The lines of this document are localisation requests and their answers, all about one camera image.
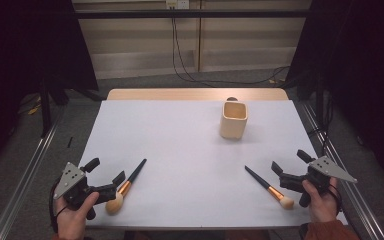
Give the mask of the black metal stand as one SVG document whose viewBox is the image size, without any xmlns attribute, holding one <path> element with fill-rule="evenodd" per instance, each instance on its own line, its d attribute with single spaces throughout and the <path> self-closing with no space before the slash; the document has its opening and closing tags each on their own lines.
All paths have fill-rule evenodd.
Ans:
<svg viewBox="0 0 384 240">
<path fill-rule="evenodd" d="M 51 111 L 50 111 L 50 102 L 49 102 L 49 91 L 46 86 L 46 81 L 44 79 L 40 82 L 40 98 L 41 98 L 41 108 L 42 108 L 42 135 L 44 138 L 52 125 L 51 120 Z"/>
</svg>

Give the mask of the black curtain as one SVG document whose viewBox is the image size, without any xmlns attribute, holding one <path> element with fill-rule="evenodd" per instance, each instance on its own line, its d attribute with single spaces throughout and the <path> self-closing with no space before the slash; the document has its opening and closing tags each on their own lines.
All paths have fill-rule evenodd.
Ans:
<svg viewBox="0 0 384 240">
<path fill-rule="evenodd" d="M 15 127 L 22 99 L 46 89 L 98 88 L 73 0 L 0 0 L 0 149 Z"/>
<path fill-rule="evenodd" d="M 307 99 L 327 89 L 384 169 L 384 0 L 311 0 L 288 71 Z"/>
</svg>

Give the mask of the white table sheet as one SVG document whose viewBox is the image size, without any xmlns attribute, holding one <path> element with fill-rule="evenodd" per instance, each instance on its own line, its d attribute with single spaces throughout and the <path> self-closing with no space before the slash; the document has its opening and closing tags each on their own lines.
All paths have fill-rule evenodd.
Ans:
<svg viewBox="0 0 384 240">
<path fill-rule="evenodd" d="M 271 164 L 303 175 L 298 150 L 315 153 L 294 104 L 250 101 L 243 137 L 219 134 L 219 101 L 115 101 L 102 103 L 83 163 L 99 158 L 88 176 L 92 185 L 109 183 L 120 172 L 141 171 L 121 210 L 95 208 L 92 227 L 121 229 L 228 229 L 298 226 L 307 209 L 283 209 L 253 179 L 272 186 L 279 179 Z"/>
</svg>

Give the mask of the large round makeup brush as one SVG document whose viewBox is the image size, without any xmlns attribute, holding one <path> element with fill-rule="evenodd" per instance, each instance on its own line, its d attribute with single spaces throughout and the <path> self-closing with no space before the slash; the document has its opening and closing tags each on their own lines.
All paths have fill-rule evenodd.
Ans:
<svg viewBox="0 0 384 240">
<path fill-rule="evenodd" d="M 143 159 L 140 164 L 136 167 L 136 169 L 132 172 L 132 174 L 128 177 L 128 179 L 122 184 L 122 186 L 116 192 L 116 198 L 110 200 L 105 205 L 105 210 L 109 215 L 115 215 L 122 207 L 124 198 L 129 192 L 133 182 L 141 172 L 143 166 L 147 162 L 146 159 Z"/>
</svg>

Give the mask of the person's right hand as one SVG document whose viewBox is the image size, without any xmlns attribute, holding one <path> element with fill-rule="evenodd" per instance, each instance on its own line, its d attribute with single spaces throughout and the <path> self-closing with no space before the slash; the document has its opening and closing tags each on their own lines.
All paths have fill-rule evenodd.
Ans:
<svg viewBox="0 0 384 240">
<path fill-rule="evenodd" d="M 335 198 L 330 193 L 321 196 L 316 187 L 308 180 L 304 180 L 302 185 L 311 198 L 308 206 L 311 221 L 314 223 L 334 221 L 337 217 Z"/>
</svg>

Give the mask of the small makeup brush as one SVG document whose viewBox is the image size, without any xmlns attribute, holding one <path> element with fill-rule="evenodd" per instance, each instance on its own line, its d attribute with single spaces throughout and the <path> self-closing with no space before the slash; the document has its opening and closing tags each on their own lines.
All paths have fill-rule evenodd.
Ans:
<svg viewBox="0 0 384 240">
<path fill-rule="evenodd" d="M 294 206 L 294 200 L 285 196 L 276 188 L 271 186 L 266 180 L 255 173 L 248 166 L 245 166 L 245 170 L 280 204 L 283 209 L 291 210 Z"/>
</svg>

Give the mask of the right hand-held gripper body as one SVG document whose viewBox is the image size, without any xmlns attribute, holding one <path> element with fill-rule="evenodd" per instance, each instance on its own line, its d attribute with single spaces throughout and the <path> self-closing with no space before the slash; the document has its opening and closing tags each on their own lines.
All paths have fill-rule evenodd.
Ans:
<svg viewBox="0 0 384 240">
<path fill-rule="evenodd" d="M 332 177 L 351 183 L 358 182 L 356 178 L 351 176 L 347 171 L 327 156 L 314 158 L 314 161 L 308 164 L 306 174 L 297 176 L 283 171 L 283 174 L 279 176 L 279 180 L 282 188 L 301 193 L 299 205 L 302 207 L 308 207 L 311 202 L 311 198 L 305 191 L 302 181 L 308 180 L 316 187 L 319 194 L 323 195 L 329 192 L 330 179 Z"/>
</svg>

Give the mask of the person's left hand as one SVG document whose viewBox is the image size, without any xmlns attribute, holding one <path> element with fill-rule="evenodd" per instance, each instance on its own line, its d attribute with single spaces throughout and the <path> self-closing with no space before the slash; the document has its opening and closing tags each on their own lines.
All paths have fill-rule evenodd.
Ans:
<svg viewBox="0 0 384 240">
<path fill-rule="evenodd" d="M 99 194 L 91 193 L 78 210 L 71 210 L 66 207 L 63 198 L 56 203 L 58 232 L 52 240 L 83 240 L 85 237 L 86 216 L 89 210 L 95 205 Z"/>
</svg>

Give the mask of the cream square cup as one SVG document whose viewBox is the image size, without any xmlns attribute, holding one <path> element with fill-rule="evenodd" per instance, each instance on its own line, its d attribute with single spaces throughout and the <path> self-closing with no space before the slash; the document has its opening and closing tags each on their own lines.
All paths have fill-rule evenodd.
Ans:
<svg viewBox="0 0 384 240">
<path fill-rule="evenodd" d="M 248 120 L 245 103 L 226 101 L 222 107 L 219 133 L 223 138 L 241 139 Z"/>
</svg>

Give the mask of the white wall socket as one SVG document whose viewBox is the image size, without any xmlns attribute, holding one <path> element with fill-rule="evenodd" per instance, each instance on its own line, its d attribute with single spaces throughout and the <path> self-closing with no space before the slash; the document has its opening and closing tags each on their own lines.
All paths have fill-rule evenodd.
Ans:
<svg viewBox="0 0 384 240">
<path fill-rule="evenodd" d="M 166 8 L 171 10 L 186 10 L 190 8 L 189 0 L 165 0 Z"/>
</svg>

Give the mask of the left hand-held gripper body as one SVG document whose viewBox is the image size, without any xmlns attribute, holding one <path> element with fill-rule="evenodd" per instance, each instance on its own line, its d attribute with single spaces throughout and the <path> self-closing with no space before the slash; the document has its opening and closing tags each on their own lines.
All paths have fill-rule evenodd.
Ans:
<svg viewBox="0 0 384 240">
<path fill-rule="evenodd" d="M 77 210 L 93 192 L 99 194 L 95 204 L 115 199 L 117 187 L 112 182 L 102 186 L 90 186 L 87 181 L 87 172 L 83 172 L 81 167 L 68 162 L 56 185 L 53 199 L 63 198 L 69 207 Z"/>
</svg>

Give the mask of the black horizontal bar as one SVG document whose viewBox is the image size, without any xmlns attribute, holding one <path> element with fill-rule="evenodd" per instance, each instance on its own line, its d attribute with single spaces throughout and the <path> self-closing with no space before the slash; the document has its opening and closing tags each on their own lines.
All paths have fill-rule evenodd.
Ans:
<svg viewBox="0 0 384 240">
<path fill-rule="evenodd" d="M 301 18 L 312 15 L 310 10 L 76 10 L 78 19 L 130 18 Z"/>
</svg>

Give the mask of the aluminium floor rail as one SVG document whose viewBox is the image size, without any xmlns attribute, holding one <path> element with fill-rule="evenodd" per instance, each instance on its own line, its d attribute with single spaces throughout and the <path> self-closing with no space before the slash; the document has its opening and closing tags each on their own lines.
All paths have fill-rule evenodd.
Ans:
<svg viewBox="0 0 384 240">
<path fill-rule="evenodd" d="M 6 240 L 21 206 L 25 201 L 26 194 L 32 185 L 33 179 L 37 174 L 50 144 L 52 143 L 56 129 L 61 122 L 64 112 L 64 107 L 59 107 L 56 111 L 54 122 L 51 124 L 48 132 L 39 141 L 35 152 L 30 158 L 29 164 L 21 177 L 21 180 L 18 182 L 17 187 L 13 191 L 3 213 L 0 215 L 0 240 Z"/>
<path fill-rule="evenodd" d="M 324 151 L 328 157 L 330 157 L 335 163 L 340 167 L 346 170 L 346 167 L 338 155 L 334 145 L 328 139 L 327 135 L 324 133 L 316 133 L 319 142 L 323 145 Z M 349 183 L 345 180 L 341 181 L 341 186 L 346 192 L 349 201 L 351 202 L 358 218 L 365 229 L 367 234 L 367 240 L 384 240 L 384 232 L 381 229 L 377 218 L 375 217 L 373 211 L 367 204 L 364 197 L 361 195 L 358 187 L 354 183 Z"/>
</svg>

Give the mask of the wooden table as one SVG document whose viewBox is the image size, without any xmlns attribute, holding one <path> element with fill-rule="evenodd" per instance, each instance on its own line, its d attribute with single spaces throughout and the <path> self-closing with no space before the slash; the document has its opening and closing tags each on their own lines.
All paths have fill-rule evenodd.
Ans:
<svg viewBox="0 0 384 240">
<path fill-rule="evenodd" d="M 108 100 L 209 100 L 235 97 L 242 101 L 288 100 L 280 88 L 144 88 L 112 89 Z"/>
</svg>

